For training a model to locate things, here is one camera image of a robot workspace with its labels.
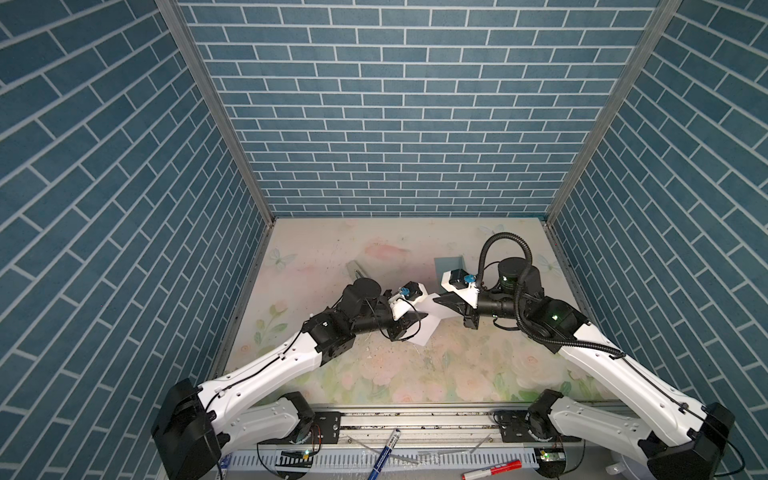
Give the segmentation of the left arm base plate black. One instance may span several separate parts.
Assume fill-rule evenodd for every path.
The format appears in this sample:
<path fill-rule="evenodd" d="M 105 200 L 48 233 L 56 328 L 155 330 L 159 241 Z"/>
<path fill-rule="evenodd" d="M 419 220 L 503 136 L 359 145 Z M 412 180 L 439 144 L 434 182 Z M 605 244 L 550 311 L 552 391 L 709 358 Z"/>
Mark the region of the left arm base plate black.
<path fill-rule="evenodd" d="M 310 445 L 312 443 L 317 444 L 319 440 L 316 437 L 319 435 L 322 440 L 322 444 L 337 444 L 339 442 L 339 436 L 341 432 L 341 419 L 342 414 L 340 411 L 319 411 L 314 415 L 313 420 L 306 426 L 299 426 L 294 429 L 288 436 L 277 439 L 265 440 L 264 444 L 267 445 Z"/>

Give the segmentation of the teal envelope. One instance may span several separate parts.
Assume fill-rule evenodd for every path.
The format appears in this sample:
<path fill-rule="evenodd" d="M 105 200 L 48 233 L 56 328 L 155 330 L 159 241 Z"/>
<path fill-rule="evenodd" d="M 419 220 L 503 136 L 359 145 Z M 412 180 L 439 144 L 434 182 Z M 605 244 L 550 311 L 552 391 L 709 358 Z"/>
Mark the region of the teal envelope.
<path fill-rule="evenodd" d="M 441 280 L 445 272 L 451 272 L 458 269 L 465 270 L 466 262 L 463 256 L 435 257 L 434 266 L 436 279 Z"/>

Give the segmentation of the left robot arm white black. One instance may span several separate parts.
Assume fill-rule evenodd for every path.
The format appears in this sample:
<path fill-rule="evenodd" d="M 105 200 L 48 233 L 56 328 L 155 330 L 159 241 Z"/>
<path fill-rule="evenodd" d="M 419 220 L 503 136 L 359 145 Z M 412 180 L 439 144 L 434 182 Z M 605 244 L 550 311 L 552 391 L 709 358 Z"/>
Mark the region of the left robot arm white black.
<path fill-rule="evenodd" d="M 358 335 L 379 332 L 408 341 L 422 329 L 432 300 L 410 282 L 383 291 L 370 278 L 347 285 L 331 306 L 304 321 L 283 344 L 244 367 L 195 385 L 180 380 L 166 393 L 150 428 L 170 479 L 199 479 L 214 468 L 238 434 L 236 420 L 288 381 L 314 371 L 354 345 Z"/>

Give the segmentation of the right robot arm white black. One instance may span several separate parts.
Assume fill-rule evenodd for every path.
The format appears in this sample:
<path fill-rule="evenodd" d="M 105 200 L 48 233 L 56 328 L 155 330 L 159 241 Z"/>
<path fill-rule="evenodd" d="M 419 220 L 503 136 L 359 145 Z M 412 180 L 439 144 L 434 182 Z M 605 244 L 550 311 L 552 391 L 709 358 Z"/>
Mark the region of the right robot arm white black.
<path fill-rule="evenodd" d="M 713 479 L 735 417 L 723 405 L 684 394 L 622 352 L 584 314 L 544 293 L 540 273 L 520 257 L 502 260 L 491 288 L 463 269 L 446 272 L 436 303 L 475 329 L 483 316 L 514 319 L 528 338 L 584 370 L 632 411 L 621 416 L 546 389 L 529 406 L 539 441 L 578 437 L 645 466 L 656 479 Z"/>

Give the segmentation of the white letter with blue border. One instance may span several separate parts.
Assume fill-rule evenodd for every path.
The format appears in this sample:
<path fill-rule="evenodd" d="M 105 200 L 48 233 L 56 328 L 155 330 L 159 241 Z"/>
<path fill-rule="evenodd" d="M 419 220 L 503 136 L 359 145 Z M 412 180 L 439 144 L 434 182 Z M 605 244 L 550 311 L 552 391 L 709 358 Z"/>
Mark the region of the white letter with blue border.
<path fill-rule="evenodd" d="M 406 333 L 409 342 L 425 346 L 443 320 L 461 319 L 459 313 L 436 303 L 435 300 L 438 298 L 437 294 L 433 294 L 414 303 L 416 311 L 426 313 L 427 316 L 409 328 Z"/>

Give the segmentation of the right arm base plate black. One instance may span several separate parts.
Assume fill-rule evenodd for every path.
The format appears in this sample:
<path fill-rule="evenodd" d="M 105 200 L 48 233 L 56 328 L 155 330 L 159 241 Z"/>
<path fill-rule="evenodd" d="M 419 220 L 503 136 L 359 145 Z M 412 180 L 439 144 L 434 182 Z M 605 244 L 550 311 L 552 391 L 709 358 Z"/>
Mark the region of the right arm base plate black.
<path fill-rule="evenodd" d="M 501 441 L 503 443 L 578 443 L 581 439 L 573 436 L 562 436 L 555 434 L 546 434 L 544 437 L 537 437 L 532 433 L 531 427 L 527 421 L 528 412 L 526 410 L 493 410 L 490 414 L 492 422 L 499 430 Z"/>

